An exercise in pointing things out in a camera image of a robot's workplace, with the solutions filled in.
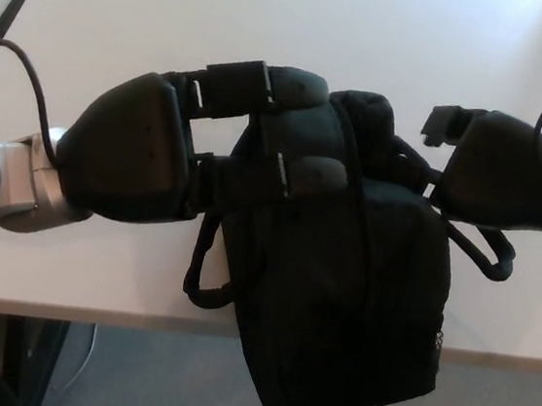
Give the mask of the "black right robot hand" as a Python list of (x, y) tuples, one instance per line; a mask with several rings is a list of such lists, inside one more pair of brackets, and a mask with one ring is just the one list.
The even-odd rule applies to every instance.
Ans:
[(453, 152), (430, 199), (476, 226), (542, 231), (542, 136), (500, 111), (436, 106), (421, 130), (429, 147)]

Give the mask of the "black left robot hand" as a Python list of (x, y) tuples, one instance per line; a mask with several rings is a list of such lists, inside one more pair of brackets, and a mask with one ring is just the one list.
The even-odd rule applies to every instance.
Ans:
[(345, 162), (325, 155), (266, 151), (227, 157), (197, 153), (191, 121), (264, 119), (327, 102), (312, 72), (261, 60), (158, 72), (130, 79), (95, 100), (56, 148), (64, 197), (107, 219), (161, 223), (194, 219), (346, 188)]

